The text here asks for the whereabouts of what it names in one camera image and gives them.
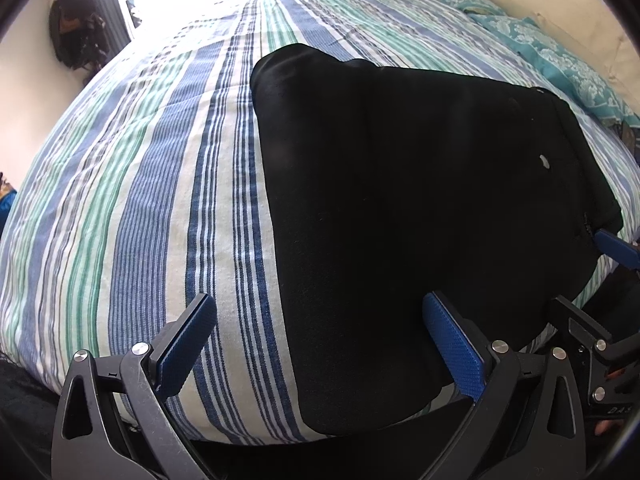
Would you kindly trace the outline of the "operator left hand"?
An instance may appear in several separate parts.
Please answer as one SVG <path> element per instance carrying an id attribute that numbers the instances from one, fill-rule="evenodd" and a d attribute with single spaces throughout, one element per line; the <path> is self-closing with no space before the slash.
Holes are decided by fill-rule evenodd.
<path id="1" fill-rule="evenodd" d="M 611 380 L 617 378 L 618 376 L 623 375 L 624 371 L 625 370 L 616 370 L 616 372 L 608 374 L 608 376 L 606 376 L 606 379 Z M 597 425 L 594 427 L 594 434 L 599 437 L 602 436 L 602 434 L 608 432 L 608 430 L 616 429 L 619 426 L 619 420 L 600 420 L 600 422 L 597 422 Z"/>

